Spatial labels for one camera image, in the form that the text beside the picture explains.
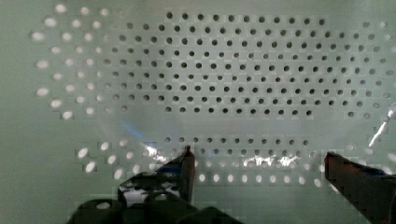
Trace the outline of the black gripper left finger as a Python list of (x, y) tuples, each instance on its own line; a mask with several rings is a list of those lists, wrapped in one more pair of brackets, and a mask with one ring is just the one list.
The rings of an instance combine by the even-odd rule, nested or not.
[(195, 156), (191, 146), (154, 172), (142, 172), (119, 185), (123, 204), (142, 203), (150, 193), (167, 191), (190, 203), (195, 178)]

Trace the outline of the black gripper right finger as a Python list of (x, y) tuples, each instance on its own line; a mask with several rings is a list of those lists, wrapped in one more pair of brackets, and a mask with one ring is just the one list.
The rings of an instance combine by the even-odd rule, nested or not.
[(371, 223), (395, 224), (396, 178), (334, 152), (325, 159), (325, 178)]

